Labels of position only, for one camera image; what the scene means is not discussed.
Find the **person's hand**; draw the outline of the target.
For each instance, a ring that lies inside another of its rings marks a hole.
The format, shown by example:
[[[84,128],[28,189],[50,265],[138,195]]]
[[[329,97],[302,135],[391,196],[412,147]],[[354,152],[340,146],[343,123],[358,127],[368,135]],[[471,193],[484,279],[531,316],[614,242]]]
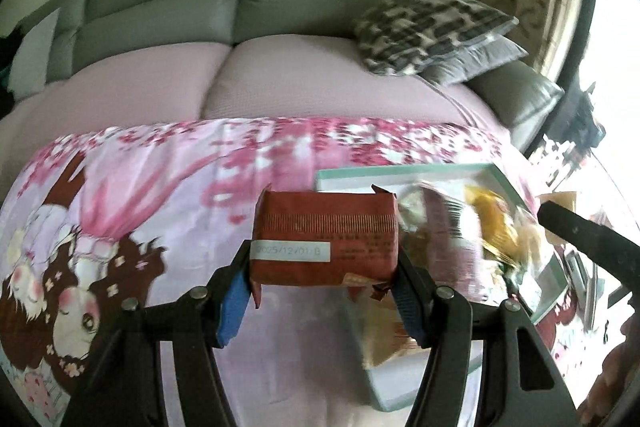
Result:
[[[604,359],[602,372],[594,381],[585,401],[578,407],[580,425],[591,426],[605,419],[639,366],[639,313],[629,317],[620,328],[625,340]]]

